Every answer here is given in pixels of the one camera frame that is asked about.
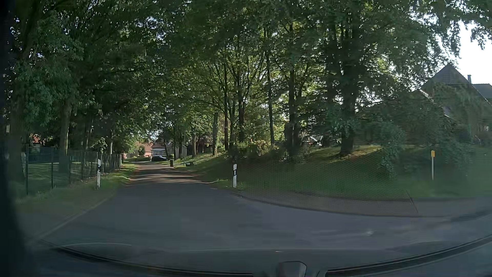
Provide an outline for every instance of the sky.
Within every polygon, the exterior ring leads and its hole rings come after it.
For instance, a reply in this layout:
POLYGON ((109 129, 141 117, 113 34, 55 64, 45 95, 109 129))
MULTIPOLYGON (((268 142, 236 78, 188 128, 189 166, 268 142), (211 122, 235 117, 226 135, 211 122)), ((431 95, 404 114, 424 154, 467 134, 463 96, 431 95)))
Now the sky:
POLYGON ((458 71, 467 77, 471 75, 472 84, 492 84, 492 42, 489 40, 481 50, 478 42, 470 42, 471 31, 461 28, 461 51, 458 71))

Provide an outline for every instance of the green mesh fence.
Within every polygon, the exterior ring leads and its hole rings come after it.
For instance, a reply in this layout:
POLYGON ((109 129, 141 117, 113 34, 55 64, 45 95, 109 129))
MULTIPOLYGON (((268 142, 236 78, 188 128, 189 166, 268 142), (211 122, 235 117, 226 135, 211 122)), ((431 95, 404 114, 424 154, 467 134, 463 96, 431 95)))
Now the green mesh fence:
POLYGON ((121 168, 120 154, 101 154, 94 151, 67 151, 66 158, 60 158, 53 147, 28 147, 21 150, 21 161, 15 174, 11 174, 10 186, 16 197, 35 195, 57 187, 67 187, 81 180, 97 175, 97 159, 102 160, 101 171, 110 173, 121 168))

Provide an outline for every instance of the white reflector post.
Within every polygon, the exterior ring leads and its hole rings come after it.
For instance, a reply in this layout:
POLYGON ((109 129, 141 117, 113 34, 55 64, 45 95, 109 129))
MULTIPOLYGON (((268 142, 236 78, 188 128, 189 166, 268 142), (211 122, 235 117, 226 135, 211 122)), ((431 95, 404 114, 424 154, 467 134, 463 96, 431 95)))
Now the white reflector post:
POLYGON ((238 186, 238 164, 232 166, 232 172, 234 173, 232 176, 232 187, 235 188, 238 186))
POLYGON ((101 159, 97 159, 97 189, 101 188, 101 159))

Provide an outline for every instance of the narrow road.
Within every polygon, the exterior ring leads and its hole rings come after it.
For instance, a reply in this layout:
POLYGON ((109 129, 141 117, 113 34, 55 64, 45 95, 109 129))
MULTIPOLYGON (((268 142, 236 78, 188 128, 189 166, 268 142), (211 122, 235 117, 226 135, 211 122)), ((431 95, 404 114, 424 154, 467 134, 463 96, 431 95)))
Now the narrow road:
POLYGON ((44 239, 58 245, 112 242, 169 251, 384 249, 465 242, 492 230, 490 216, 463 223, 279 207, 213 189, 168 166, 139 167, 113 198, 44 239))

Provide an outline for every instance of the dark car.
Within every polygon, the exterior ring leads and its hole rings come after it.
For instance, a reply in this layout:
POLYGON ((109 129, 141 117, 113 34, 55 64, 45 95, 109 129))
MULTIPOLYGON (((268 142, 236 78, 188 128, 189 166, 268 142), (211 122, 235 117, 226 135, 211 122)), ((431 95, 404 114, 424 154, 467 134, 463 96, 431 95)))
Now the dark car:
POLYGON ((153 162, 167 161, 167 158, 162 157, 161 155, 157 155, 157 156, 152 156, 151 161, 153 162))

